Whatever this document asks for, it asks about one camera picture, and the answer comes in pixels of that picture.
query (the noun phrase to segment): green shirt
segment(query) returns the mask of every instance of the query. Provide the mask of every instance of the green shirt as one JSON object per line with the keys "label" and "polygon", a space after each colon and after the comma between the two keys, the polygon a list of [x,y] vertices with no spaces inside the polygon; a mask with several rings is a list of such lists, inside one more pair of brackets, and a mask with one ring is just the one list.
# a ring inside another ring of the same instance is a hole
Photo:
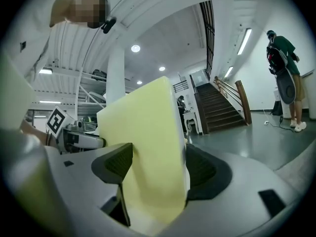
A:
{"label": "green shirt", "polygon": [[291,57],[292,53],[295,50],[295,46],[292,45],[290,41],[288,41],[285,37],[283,36],[276,36],[274,38],[273,44],[270,44],[271,46],[277,48],[278,50],[282,50],[282,52],[286,55],[287,57],[287,69],[291,72],[293,75],[299,75],[300,72],[298,71],[298,68]]}

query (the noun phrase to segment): white table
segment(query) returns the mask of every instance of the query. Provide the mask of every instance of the white table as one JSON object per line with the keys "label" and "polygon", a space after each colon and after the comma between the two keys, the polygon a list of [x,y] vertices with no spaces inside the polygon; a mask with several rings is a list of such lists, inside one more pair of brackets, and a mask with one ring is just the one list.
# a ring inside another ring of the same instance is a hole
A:
{"label": "white table", "polygon": [[183,117],[184,117],[184,125],[185,125],[186,130],[187,130],[187,135],[189,134],[187,121],[188,121],[188,120],[192,120],[192,119],[194,120],[194,123],[195,123],[195,126],[196,126],[197,134],[199,134],[199,131],[198,131],[198,121],[197,121],[196,113],[195,113],[195,112],[184,113],[184,114],[183,114]]}

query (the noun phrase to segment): white shirt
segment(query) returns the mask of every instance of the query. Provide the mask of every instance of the white shirt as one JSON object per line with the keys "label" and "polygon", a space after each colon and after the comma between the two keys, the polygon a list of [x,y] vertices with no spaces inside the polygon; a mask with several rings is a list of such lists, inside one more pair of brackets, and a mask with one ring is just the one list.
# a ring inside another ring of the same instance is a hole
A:
{"label": "white shirt", "polygon": [[34,82],[48,59],[49,24],[55,1],[27,0],[2,43],[3,52],[29,83]]}

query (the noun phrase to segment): black headphones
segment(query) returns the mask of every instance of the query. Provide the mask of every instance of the black headphones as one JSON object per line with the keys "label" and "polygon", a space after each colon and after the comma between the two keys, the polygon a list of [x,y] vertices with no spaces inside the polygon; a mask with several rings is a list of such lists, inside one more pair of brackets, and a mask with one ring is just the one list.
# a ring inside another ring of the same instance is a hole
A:
{"label": "black headphones", "polygon": [[113,27],[113,25],[115,25],[116,22],[117,22],[116,18],[112,18],[110,21],[109,20],[105,21],[105,23],[101,26],[103,33],[107,34],[110,31],[110,29]]}

